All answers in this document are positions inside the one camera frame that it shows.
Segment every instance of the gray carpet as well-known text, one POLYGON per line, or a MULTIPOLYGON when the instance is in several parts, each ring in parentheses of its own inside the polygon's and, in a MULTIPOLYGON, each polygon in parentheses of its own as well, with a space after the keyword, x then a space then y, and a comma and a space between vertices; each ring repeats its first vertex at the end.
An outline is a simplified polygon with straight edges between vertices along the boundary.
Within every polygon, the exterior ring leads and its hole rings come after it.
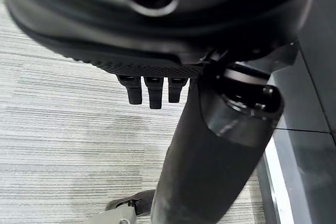
MULTIPOLYGON (((182 112, 128 104, 116 77, 38 45, 0 3, 0 220, 79 223, 155 188, 182 112)), ((138 223, 149 223, 148 217, 138 223)), ((256 175, 221 223, 265 223, 256 175)))

